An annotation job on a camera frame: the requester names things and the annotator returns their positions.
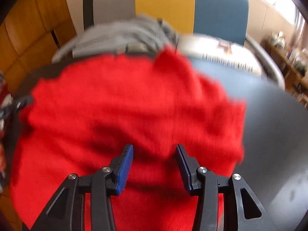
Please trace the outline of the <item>grey yellow blue sofa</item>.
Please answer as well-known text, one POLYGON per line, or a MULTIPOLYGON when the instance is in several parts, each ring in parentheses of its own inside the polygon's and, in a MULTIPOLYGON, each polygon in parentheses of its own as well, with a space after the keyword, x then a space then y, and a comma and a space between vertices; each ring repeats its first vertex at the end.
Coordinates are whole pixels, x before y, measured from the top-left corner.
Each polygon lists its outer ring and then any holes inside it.
POLYGON ((211 36, 238 45, 248 42, 267 75, 282 89, 284 77, 266 51, 247 31, 249 0, 83 0, 84 28, 148 16, 167 21, 177 32, 211 36))

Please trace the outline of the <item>wooden desk with clutter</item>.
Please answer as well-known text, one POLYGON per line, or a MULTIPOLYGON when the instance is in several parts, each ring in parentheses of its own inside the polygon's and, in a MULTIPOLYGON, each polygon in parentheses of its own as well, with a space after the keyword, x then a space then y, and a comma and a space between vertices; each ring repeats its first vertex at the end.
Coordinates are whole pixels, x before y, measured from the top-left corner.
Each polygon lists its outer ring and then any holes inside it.
POLYGON ((281 71, 286 92, 307 108, 307 52, 291 48, 283 40, 267 37, 262 46, 281 71))

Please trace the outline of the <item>red knit sweater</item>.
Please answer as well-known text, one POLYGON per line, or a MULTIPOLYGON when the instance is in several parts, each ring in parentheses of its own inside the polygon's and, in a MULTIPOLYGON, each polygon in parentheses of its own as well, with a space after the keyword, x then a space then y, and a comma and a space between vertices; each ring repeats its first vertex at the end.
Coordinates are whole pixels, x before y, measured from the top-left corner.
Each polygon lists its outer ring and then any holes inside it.
POLYGON ((155 59, 82 60, 31 94, 10 176, 11 201, 27 227, 68 174, 91 174, 131 144, 126 187, 111 199, 117 230, 191 230, 197 198, 183 187, 176 146, 227 177, 244 157, 246 103, 172 49, 155 59))

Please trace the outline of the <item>white printed cushion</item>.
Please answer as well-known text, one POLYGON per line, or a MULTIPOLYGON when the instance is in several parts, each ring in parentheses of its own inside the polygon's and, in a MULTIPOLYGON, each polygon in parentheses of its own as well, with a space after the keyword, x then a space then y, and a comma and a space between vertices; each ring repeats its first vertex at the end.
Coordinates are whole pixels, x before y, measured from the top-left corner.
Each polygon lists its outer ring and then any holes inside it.
POLYGON ((188 57, 204 59, 227 67, 264 75, 264 69, 246 47, 220 38, 202 34, 182 34, 178 37, 177 50, 188 57))

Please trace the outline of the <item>grey garment on sofa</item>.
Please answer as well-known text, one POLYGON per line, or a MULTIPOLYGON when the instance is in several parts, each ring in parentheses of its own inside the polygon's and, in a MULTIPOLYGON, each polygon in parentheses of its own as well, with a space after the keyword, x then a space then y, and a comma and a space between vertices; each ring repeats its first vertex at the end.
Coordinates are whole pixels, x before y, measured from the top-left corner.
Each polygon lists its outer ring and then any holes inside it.
POLYGON ((139 15, 91 26, 58 49, 52 62, 59 62, 69 53, 74 58, 101 53, 157 53, 165 45, 176 47, 177 43, 178 34, 166 21, 139 15))

